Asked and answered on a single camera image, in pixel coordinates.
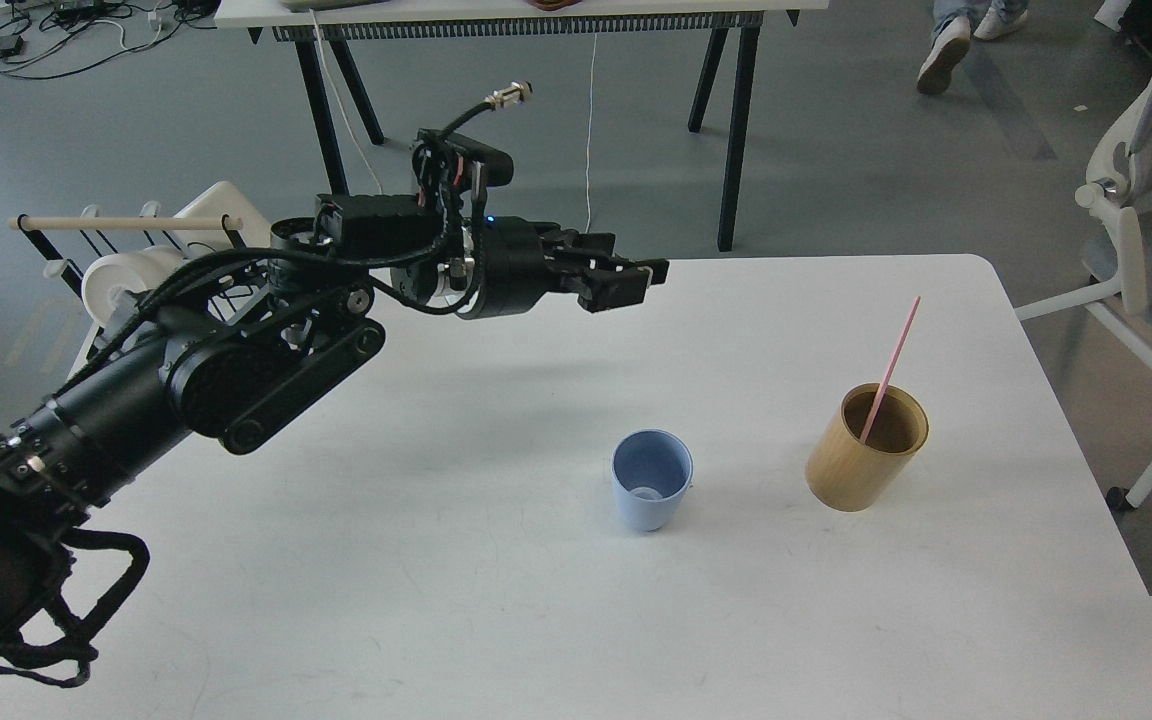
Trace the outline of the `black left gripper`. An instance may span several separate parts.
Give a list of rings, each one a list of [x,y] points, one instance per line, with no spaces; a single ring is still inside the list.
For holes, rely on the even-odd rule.
[[[626,260],[614,255],[614,234],[582,233],[524,218],[486,220],[477,264],[477,290],[456,311],[462,320],[524,314],[548,293],[568,293],[559,263],[581,263],[576,295],[588,313],[632,306],[649,287],[666,283],[669,260]]]

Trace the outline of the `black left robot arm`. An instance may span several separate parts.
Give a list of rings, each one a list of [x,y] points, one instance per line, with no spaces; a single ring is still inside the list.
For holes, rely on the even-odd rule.
[[[515,165],[461,128],[531,94],[515,82],[420,129],[412,194],[323,194],[266,247],[244,247],[238,219],[220,217],[229,249],[119,293],[94,354],[0,434],[0,675],[88,682],[93,638],[150,562],[141,537],[88,529],[91,511],[189,435],[247,455],[287,429],[380,354],[378,295],[472,320],[550,293],[600,313],[666,282],[667,260],[621,258],[612,233],[486,213]]]

